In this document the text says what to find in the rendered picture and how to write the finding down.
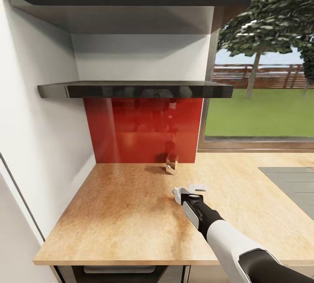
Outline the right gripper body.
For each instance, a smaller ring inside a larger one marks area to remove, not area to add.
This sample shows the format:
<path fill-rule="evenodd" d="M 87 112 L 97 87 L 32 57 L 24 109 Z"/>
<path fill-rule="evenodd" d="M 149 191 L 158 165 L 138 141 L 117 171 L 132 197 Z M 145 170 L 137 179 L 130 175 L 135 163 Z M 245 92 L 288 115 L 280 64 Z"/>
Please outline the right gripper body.
<path fill-rule="evenodd" d="M 189 195 L 194 195 L 194 194 L 181 194 L 181 205 L 183 205 L 184 201 L 186 201 L 186 199 L 189 198 Z M 201 194 L 196 194 L 196 196 L 199 196 L 199 197 L 200 197 L 199 200 L 200 200 L 200 199 L 204 200 L 204 199 L 203 199 L 203 195 L 201 195 Z"/>

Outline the coffee cup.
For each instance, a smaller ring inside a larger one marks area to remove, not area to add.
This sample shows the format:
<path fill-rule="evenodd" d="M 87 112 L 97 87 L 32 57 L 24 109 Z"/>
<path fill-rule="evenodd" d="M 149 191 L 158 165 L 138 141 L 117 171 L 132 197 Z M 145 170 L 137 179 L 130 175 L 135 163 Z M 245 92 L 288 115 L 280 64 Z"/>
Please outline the coffee cup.
<path fill-rule="evenodd" d="M 181 205 L 181 194 L 189 194 L 188 189 L 184 187 L 173 188 L 172 194 L 178 204 Z"/>

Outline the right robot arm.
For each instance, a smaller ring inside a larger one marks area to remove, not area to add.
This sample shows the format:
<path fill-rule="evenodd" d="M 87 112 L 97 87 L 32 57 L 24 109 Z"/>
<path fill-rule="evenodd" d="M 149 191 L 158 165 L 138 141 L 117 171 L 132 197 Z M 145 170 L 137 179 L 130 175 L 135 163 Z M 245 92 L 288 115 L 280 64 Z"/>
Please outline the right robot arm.
<path fill-rule="evenodd" d="M 203 184 L 189 184 L 181 194 L 184 212 L 201 232 L 231 283 L 314 283 L 314 279 L 283 266 L 268 249 L 242 234 L 203 203 Z"/>

